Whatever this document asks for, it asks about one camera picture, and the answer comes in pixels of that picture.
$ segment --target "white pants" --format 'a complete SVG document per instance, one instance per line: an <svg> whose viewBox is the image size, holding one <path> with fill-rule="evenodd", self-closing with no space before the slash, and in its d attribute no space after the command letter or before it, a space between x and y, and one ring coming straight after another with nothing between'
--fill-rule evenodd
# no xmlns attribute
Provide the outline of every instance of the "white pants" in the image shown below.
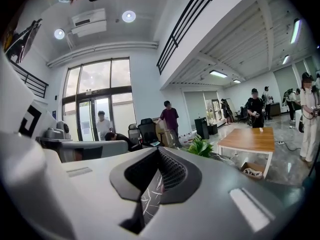
<svg viewBox="0 0 320 240"><path fill-rule="evenodd" d="M311 162L313 159L312 152L315 149L316 145L317 128L317 121L315 121L311 125L304 125L303 142L300 151L300 156L305 158L307 162Z"/></svg>

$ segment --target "man in purple shirt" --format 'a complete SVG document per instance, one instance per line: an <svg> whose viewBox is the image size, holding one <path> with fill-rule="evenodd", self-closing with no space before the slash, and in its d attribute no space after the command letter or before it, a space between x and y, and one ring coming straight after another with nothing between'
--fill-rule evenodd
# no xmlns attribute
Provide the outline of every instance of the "man in purple shirt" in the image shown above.
<svg viewBox="0 0 320 240"><path fill-rule="evenodd" d="M164 102L165 109L162 111L159 120L156 122L157 124L165 119L166 126L168 130L170 130L170 134L173 137L173 143L176 147L182 148L182 145L179 141L179 134L178 134L178 122L177 118L178 113L175 108L171 107L171 103L169 100Z"/></svg>

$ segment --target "black cap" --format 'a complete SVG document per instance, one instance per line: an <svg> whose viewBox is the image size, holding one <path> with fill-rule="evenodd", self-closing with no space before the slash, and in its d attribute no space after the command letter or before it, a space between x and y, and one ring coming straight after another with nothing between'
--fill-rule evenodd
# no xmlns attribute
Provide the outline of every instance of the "black cap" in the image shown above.
<svg viewBox="0 0 320 240"><path fill-rule="evenodd" d="M312 77L312 75L310 75L308 72L304 72L302 74L302 80L305 80L305 79L311 79L312 81L314 80L314 78Z"/></svg>

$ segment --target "purple t-shirt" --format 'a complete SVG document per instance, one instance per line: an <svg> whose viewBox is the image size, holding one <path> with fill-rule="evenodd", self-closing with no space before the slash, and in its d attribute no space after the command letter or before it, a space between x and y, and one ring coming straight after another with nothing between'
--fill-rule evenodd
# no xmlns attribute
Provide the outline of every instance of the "purple t-shirt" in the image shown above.
<svg viewBox="0 0 320 240"><path fill-rule="evenodd" d="M178 113L173 107L171 109L164 109L160 115L162 120L165 119L166 126L169 130L175 130L178 128L178 117Z"/></svg>

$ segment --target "air conditioner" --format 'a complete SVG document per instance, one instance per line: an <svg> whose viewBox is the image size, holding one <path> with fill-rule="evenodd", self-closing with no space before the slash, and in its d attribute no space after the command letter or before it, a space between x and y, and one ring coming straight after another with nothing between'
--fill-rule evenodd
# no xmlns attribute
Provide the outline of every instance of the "air conditioner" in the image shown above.
<svg viewBox="0 0 320 240"><path fill-rule="evenodd" d="M71 30L74 35L83 37L86 35L107 30L106 12L104 8L89 10L72 17L75 28Z"/></svg>

